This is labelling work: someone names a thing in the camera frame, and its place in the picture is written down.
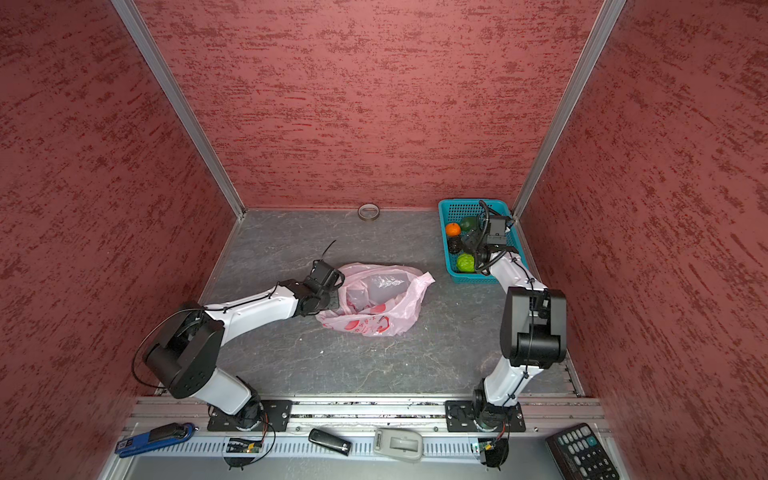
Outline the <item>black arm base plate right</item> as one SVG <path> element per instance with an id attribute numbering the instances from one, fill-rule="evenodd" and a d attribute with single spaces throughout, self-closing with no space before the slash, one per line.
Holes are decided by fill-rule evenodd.
<path id="1" fill-rule="evenodd" d="M 451 400 L 445 404 L 446 424 L 449 432 L 521 433 L 526 431 L 520 404 L 496 406 L 474 401 Z"/>

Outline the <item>dark green pepper fruit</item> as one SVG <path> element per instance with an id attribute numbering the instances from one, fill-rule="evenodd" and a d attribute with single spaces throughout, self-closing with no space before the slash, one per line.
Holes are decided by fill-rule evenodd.
<path id="1" fill-rule="evenodd" d="M 459 226 L 463 233 L 471 233 L 480 228 L 480 219 L 476 215 L 466 216 L 460 220 Z"/>

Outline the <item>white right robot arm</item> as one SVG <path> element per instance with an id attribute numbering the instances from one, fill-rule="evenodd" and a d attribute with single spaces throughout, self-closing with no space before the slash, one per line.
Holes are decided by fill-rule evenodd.
<path id="1" fill-rule="evenodd" d="M 566 299 L 525 267 L 507 242 L 511 221 L 486 210 L 469 240 L 477 273 L 496 279 L 505 293 L 500 326 L 501 357 L 474 391 L 473 415 L 481 431 L 505 431 L 518 415 L 519 397 L 530 381 L 564 360 Z"/>

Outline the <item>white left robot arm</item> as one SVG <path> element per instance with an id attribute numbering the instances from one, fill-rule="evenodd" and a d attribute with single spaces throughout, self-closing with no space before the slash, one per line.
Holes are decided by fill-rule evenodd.
<path id="1" fill-rule="evenodd" d="M 273 322 L 318 314 L 344 281 L 341 270 L 318 259 L 302 281 L 279 281 L 239 300 L 192 303 L 148 334 L 139 348 L 142 362 L 174 398 L 194 397 L 237 422 L 241 430 L 250 430 L 263 417 L 261 398 L 218 366 L 221 348 Z"/>

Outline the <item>orange fruit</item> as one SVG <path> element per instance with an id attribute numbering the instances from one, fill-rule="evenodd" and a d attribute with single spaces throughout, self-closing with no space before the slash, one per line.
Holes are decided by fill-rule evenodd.
<path id="1" fill-rule="evenodd" d="M 449 223 L 445 226 L 445 234 L 448 238 L 459 237 L 462 234 L 462 228 L 458 223 Z"/>

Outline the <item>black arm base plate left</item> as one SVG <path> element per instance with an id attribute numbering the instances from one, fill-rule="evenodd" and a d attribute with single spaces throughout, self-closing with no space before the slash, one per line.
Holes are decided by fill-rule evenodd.
<path id="1" fill-rule="evenodd" d="M 293 402 L 290 400 L 249 400 L 235 414 L 227 414 L 213 405 L 208 405 L 209 432 L 235 432 L 256 434 L 272 427 L 284 432 L 290 419 Z"/>

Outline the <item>pink plastic bag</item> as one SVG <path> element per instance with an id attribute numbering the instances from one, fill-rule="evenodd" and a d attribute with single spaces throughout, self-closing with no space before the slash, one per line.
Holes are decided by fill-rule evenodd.
<path id="1" fill-rule="evenodd" d="M 392 337 L 413 327 L 428 288 L 428 272 L 403 265 L 351 263 L 340 268 L 345 280 L 337 291 L 338 307 L 321 311 L 323 327 L 365 337 Z"/>

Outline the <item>dark avocado fruit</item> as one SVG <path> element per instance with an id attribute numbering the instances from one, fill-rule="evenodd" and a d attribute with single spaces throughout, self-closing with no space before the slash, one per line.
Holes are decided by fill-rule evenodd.
<path id="1" fill-rule="evenodd" d="M 459 255 L 464 250 L 464 244 L 460 236 L 449 237 L 447 240 L 448 252 L 451 255 Z"/>

